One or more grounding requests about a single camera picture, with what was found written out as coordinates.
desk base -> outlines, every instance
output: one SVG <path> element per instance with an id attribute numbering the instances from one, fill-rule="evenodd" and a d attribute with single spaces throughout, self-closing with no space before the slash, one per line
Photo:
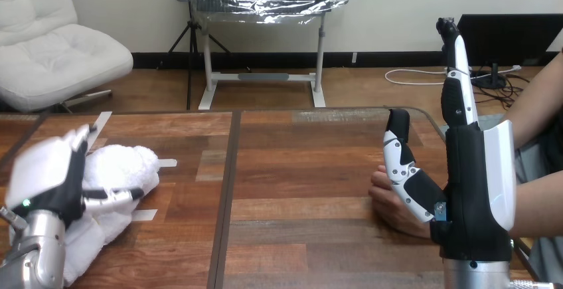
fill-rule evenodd
<path id="1" fill-rule="evenodd" d="M 219 81 L 287 81 L 287 82 L 309 82 L 311 83 L 311 93 L 313 94 L 313 104 L 316 108 L 327 107 L 325 103 L 325 96 L 323 88 L 320 86 L 318 92 L 315 92 L 315 77 L 316 73 L 310 74 L 286 74 L 286 73 L 241 73 L 241 74 L 223 74 L 213 72 L 211 74 L 211 89 L 205 88 L 201 102 L 199 103 L 199 110 L 211 109 L 211 103 L 215 96 L 217 83 Z"/>

robotic hand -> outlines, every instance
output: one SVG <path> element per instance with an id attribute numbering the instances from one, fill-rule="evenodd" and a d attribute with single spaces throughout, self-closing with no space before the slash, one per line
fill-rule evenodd
<path id="1" fill-rule="evenodd" d="M 142 189 L 82 190 L 88 125 L 50 138 L 14 162 L 0 216 L 14 229 L 12 249 L 0 266 L 7 289 L 63 287 L 64 234 L 83 213 L 105 213 L 144 195 Z"/>
<path id="2" fill-rule="evenodd" d="M 442 191 L 421 169 L 408 143 L 409 115 L 392 110 L 384 160 L 393 189 L 440 245 L 447 289 L 553 288 L 511 282 L 509 230 L 515 218 L 516 178 L 512 124 L 481 131 L 463 38 L 453 19 L 440 19 L 448 74 L 442 91 L 448 183 Z"/>

human hand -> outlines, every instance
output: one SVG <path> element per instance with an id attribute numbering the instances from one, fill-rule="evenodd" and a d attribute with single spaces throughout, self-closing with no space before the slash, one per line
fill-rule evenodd
<path id="1" fill-rule="evenodd" d="M 378 166 L 371 176 L 369 195 L 375 212 L 393 229 L 420 238 L 430 238 L 430 224 L 421 223 L 391 188 L 385 166 Z"/>

tape strip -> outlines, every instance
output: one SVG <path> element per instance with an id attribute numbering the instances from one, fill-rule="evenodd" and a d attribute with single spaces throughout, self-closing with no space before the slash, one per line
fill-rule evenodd
<path id="1" fill-rule="evenodd" d="M 131 221 L 152 221 L 157 214 L 158 209 L 144 209 L 134 211 L 131 215 L 133 219 Z"/>
<path id="2" fill-rule="evenodd" d="M 102 112 L 100 113 L 100 116 L 98 116 L 98 119 L 94 122 L 96 131 L 88 137 L 88 151 L 90 151 L 90 148 L 92 148 L 92 145 L 94 145 L 94 142 L 98 139 L 98 135 L 102 132 L 102 129 L 110 119 L 111 115 L 111 112 Z"/>
<path id="3" fill-rule="evenodd" d="M 159 159 L 160 167 L 176 167 L 178 161 L 176 159 Z"/>

white towel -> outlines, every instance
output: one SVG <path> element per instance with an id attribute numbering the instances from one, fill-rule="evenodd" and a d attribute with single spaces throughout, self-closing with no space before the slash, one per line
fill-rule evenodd
<path id="1" fill-rule="evenodd" d="M 148 148 L 110 145 L 86 158 L 84 189 L 140 187 L 148 194 L 159 183 L 159 161 Z M 66 231 L 64 286 L 83 275 L 105 244 L 112 242 L 131 223 L 139 201 L 118 212 L 91 217 L 85 215 Z"/>

